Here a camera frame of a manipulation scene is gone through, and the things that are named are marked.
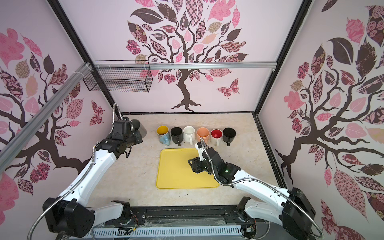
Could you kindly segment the black mug white rim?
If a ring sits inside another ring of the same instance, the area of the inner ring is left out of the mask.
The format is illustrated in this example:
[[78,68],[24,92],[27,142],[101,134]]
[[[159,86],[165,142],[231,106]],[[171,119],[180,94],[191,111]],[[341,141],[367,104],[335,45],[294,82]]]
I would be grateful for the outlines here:
[[171,129],[171,138],[174,144],[181,146],[183,142],[183,130],[180,127],[174,127]]

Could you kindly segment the cream and peach mug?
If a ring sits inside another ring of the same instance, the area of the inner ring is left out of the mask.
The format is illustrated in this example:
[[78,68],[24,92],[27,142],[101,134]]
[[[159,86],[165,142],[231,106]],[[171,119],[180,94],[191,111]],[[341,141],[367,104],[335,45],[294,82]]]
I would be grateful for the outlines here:
[[201,140],[204,140],[206,144],[209,143],[210,139],[210,131],[209,129],[205,127],[198,128],[196,131],[197,140],[200,142]]

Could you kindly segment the white ribbed mug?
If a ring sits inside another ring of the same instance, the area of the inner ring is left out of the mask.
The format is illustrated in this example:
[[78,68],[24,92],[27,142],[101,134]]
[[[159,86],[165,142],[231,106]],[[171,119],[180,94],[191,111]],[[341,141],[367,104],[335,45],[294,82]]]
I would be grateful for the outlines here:
[[187,144],[190,144],[191,146],[194,144],[194,141],[196,139],[196,130],[192,126],[186,126],[183,129],[183,138],[184,141]]

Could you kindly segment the grey mug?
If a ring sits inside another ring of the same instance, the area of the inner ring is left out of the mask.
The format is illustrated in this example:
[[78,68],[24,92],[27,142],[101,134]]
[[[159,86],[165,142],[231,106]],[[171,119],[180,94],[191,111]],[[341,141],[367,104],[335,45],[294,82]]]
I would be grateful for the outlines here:
[[135,131],[139,132],[141,134],[142,138],[145,138],[147,135],[147,130],[144,127],[144,125],[137,119],[133,119],[132,124],[134,126]]

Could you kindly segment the small white mug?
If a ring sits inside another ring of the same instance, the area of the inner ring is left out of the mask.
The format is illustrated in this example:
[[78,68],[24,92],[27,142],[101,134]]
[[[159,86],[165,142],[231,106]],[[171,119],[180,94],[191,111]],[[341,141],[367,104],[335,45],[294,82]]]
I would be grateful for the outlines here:
[[223,138],[223,132],[219,129],[213,129],[211,130],[211,145],[212,146],[219,146]]

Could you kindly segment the light blue butterfly mug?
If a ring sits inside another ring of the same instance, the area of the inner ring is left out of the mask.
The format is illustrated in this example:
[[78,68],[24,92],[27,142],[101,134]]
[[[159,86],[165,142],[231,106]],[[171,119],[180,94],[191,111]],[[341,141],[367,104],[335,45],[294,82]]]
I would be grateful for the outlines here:
[[157,135],[159,142],[163,145],[169,146],[171,143],[170,130],[167,126],[160,126],[157,128]]

